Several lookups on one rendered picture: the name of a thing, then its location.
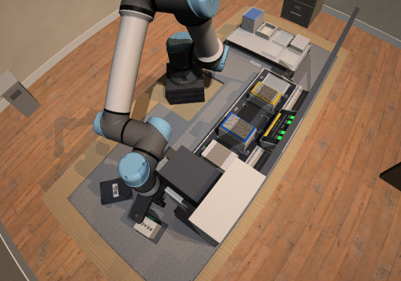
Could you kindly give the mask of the yellow tip rack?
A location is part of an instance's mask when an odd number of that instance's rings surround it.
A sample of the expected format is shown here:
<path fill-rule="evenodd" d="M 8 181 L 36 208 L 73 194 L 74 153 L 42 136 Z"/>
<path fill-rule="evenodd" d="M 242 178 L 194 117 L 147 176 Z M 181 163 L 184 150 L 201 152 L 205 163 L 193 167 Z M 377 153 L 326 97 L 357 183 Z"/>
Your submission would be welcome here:
<path fill-rule="evenodd" d="M 281 93 L 271 87 L 258 82 L 249 94 L 249 99 L 256 105 L 272 112 L 280 101 Z"/>

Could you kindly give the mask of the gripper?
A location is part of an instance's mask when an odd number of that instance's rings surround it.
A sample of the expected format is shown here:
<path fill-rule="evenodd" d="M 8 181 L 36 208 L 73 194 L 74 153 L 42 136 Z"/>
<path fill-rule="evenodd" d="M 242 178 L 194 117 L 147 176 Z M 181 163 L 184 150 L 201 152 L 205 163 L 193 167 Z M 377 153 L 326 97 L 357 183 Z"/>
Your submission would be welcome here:
<path fill-rule="evenodd" d="M 159 180 L 160 180 L 160 186 L 157 190 L 157 192 L 151 196 L 147 196 L 147 197 L 152 197 L 155 195 L 154 200 L 152 201 L 153 203 L 157 204 L 160 207 L 165 207 L 166 203 L 164 202 L 164 199 L 167 195 L 167 193 L 164 191 L 166 189 L 166 184 L 164 183 L 163 179 L 160 177 L 160 175 L 158 174 L 158 171 L 155 170 L 155 173 L 158 175 Z"/>

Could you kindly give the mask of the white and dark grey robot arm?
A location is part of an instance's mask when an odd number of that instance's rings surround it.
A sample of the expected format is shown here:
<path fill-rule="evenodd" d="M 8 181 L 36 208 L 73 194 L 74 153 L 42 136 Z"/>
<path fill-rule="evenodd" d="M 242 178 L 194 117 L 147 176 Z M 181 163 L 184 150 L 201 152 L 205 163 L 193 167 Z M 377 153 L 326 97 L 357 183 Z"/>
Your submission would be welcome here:
<path fill-rule="evenodd" d="M 130 118 L 148 24 L 156 12 L 162 12 L 174 14 L 186 26 L 188 32 L 180 31 L 167 39 L 166 50 L 170 81 L 182 87 L 192 85 L 199 78 L 199 68 L 214 72 L 224 69 L 229 47 L 217 38 L 212 20 L 219 3 L 220 0 L 121 1 L 105 106 L 96 114 L 93 129 L 106 139 L 133 148 L 120 159 L 118 173 L 138 193 L 128 215 L 138 224 L 144 221 L 155 197 L 144 196 L 155 194 L 160 186 L 155 170 L 172 133 L 171 125 L 160 117 L 150 117 L 146 123 Z"/>

